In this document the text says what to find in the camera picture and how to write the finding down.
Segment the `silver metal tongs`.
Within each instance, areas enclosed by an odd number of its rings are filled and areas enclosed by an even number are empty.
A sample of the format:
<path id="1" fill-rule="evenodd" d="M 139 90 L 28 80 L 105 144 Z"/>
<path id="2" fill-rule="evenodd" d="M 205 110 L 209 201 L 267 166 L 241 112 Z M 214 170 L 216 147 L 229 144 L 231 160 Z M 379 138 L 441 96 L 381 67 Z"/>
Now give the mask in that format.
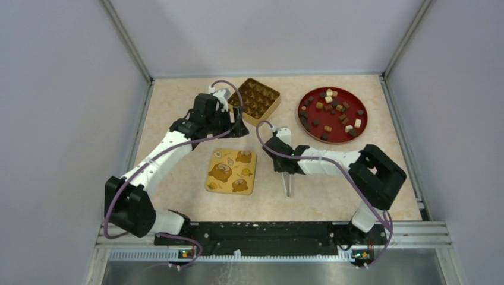
<path id="1" fill-rule="evenodd" d="M 292 192 L 293 192 L 293 182 L 294 182 L 294 175 L 289 174 L 289 173 L 283 173 L 282 174 L 282 179 L 283 179 L 283 184 L 284 184 L 284 189 L 287 197 L 292 197 Z"/>

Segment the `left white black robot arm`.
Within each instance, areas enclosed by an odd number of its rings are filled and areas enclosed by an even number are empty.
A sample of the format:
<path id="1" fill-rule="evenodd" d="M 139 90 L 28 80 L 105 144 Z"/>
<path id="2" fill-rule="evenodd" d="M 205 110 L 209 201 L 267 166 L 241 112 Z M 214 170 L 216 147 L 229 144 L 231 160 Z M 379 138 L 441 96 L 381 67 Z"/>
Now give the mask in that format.
<path id="1" fill-rule="evenodd" d="M 220 138 L 240 138 L 249 131 L 242 119 L 242 106 L 230 108 L 227 88 L 209 88 L 194 99 L 193 107 L 177 119 L 161 142 L 139 164 L 120 177 L 111 176 L 105 183 L 104 235 L 113 224 L 138 238 L 153 233 L 167 233 L 176 245 L 190 240 L 185 226 L 188 217 L 173 210 L 157 210 L 151 197 L 163 178 L 200 143 Z"/>

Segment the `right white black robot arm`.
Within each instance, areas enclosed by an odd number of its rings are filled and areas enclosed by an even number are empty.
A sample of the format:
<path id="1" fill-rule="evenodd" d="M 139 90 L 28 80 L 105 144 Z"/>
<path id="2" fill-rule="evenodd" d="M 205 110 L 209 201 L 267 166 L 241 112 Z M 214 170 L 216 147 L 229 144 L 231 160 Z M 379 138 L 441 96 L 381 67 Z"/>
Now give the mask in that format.
<path id="1" fill-rule="evenodd" d="M 393 232 L 389 210 L 407 175 L 378 146 L 367 144 L 359 151 L 320 150 L 308 145 L 291 146 L 288 128 L 274 129 L 272 137 L 262 141 L 263 150 L 272 158 L 273 168 L 287 175 L 342 176 L 361 198 L 351 218 L 350 240 L 363 245 L 372 238 L 376 222 Z"/>

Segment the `gold chocolate tin box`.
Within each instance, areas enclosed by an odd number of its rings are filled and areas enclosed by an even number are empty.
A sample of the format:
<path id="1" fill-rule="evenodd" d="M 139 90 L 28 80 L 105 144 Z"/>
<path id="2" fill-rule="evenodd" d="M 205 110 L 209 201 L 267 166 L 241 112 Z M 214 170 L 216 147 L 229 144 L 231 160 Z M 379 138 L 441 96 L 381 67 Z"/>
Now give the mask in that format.
<path id="1" fill-rule="evenodd" d="M 238 88 L 243 101 L 243 120 L 252 126 L 267 120 L 281 103 L 280 92 L 253 79 L 246 79 Z"/>

